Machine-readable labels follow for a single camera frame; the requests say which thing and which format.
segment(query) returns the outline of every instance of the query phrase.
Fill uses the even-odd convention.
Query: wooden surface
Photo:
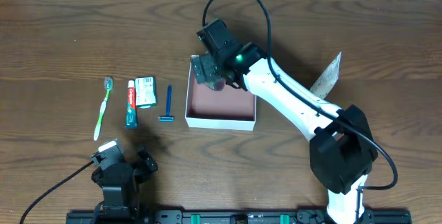
[[[255,131],[189,129],[184,119],[189,56],[204,51],[195,32],[207,0],[0,0],[0,223],[17,223],[43,192],[89,161],[105,141],[145,144],[160,167],[142,198],[185,209],[326,205],[309,168],[308,144],[258,100]],[[329,101],[364,110],[375,140],[396,162],[398,185],[365,192],[370,207],[411,210],[414,223],[440,223],[442,206],[442,0],[263,0],[273,56],[310,87],[343,52]],[[242,41],[265,47],[253,0],[217,0]],[[112,75],[99,142],[93,130]],[[157,78],[159,104],[124,130],[127,80]],[[174,123],[159,123],[166,86]],[[47,196],[28,223],[64,223],[92,209],[102,191],[90,167]],[[368,183],[392,178],[383,158]]]

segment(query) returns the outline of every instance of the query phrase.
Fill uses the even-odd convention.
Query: blue razor
[[[167,102],[166,102],[166,115],[158,117],[160,122],[173,122],[174,117],[171,116],[171,102],[172,102],[172,86],[167,87]]]

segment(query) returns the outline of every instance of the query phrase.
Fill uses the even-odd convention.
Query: toothbrush head
[[[105,77],[104,78],[104,88],[106,90],[112,90],[113,88],[113,80],[112,77]]]

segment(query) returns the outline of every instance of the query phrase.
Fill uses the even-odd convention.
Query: box
[[[253,131],[256,96],[228,85],[221,91],[213,91],[197,84],[191,65],[185,118],[189,127]]]

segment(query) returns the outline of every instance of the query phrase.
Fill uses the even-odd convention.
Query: cable
[[[269,64],[269,69],[270,69],[271,74],[275,77],[275,81],[279,82],[279,84],[281,84],[281,86],[283,88],[285,88],[285,90],[289,91],[294,97],[296,97],[302,103],[306,104],[308,107],[312,108],[318,114],[322,114],[326,118],[336,122],[337,124],[341,125],[345,129],[351,131],[352,133],[355,133],[356,135],[358,135],[359,137],[364,139],[366,142],[370,143],[373,147],[375,147],[379,151],[379,153],[382,154],[382,156],[387,160],[388,164],[392,168],[393,181],[390,184],[385,185],[385,186],[359,186],[358,187],[358,189],[357,189],[358,190],[358,200],[357,200],[358,202],[357,202],[357,209],[356,209],[356,212],[357,212],[356,213],[356,223],[358,223],[358,220],[359,220],[358,212],[359,212],[359,197],[360,197],[360,194],[362,194],[362,191],[364,189],[367,189],[367,190],[386,190],[386,189],[393,188],[395,186],[395,184],[397,183],[397,181],[398,181],[398,171],[397,171],[396,165],[394,164],[393,160],[390,158],[388,153],[386,151],[384,151],[384,149],[382,149],[382,147],[379,146],[379,144],[377,144],[373,140],[369,139],[365,134],[363,134],[362,132],[358,131],[354,127],[348,125],[347,123],[339,120],[338,118],[334,117],[333,115],[329,114],[328,112],[322,110],[319,106],[316,106],[315,104],[312,104],[311,102],[309,102],[308,100],[303,98],[301,95],[299,95],[297,92],[293,91],[289,86],[287,86],[281,80],[280,76],[275,72],[275,70],[273,69],[273,66],[271,65],[271,24],[270,24],[270,16],[269,16],[269,13],[268,13],[267,9],[265,8],[264,4],[261,2],[261,0],[256,0],[256,1],[261,6],[262,11],[264,12],[265,18],[267,20],[267,62]],[[206,4],[206,7],[204,8],[204,13],[202,15],[202,26],[203,27],[206,25],[207,10],[209,9],[209,6],[210,6],[210,4],[212,2],[213,2],[213,0],[209,0],[209,2],[207,2],[207,4]]]
[[[80,169],[78,169],[76,172],[74,172],[72,175],[68,176],[67,178],[65,178],[64,180],[62,180],[60,183],[57,183],[54,187],[51,187],[48,191],[44,192],[44,194],[42,194],[39,198],[37,198],[36,200],[34,200],[34,202],[29,205],[29,207],[27,208],[27,210],[23,213],[23,215],[21,216],[20,219],[20,224],[24,224],[25,222],[25,218],[26,216],[29,214],[30,210],[35,207],[35,205],[41,201],[45,196],[49,195],[50,192],[53,192],[54,190],[56,190],[56,188],[62,186],[65,182],[69,181],[71,178],[73,178],[74,176],[76,176],[78,173],[82,172],[85,168],[89,167],[91,164],[93,164],[93,161],[88,162],[87,164],[85,164],[83,167],[81,167]]]

